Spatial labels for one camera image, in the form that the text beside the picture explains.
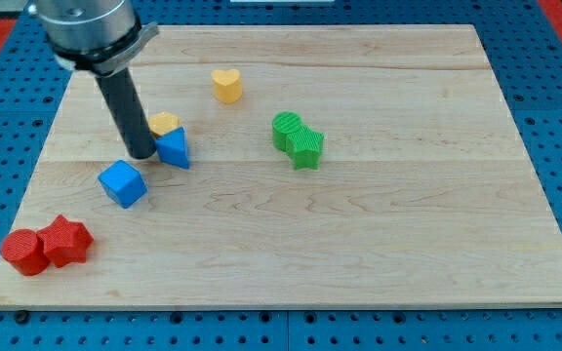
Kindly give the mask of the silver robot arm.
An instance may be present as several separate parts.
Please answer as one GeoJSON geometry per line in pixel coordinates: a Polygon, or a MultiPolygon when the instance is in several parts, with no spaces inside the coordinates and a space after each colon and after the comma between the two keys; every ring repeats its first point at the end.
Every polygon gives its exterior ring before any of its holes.
{"type": "Polygon", "coordinates": [[[69,71],[110,77],[159,34],[158,24],[141,23],[130,0],[32,0],[56,61],[69,71]]]}

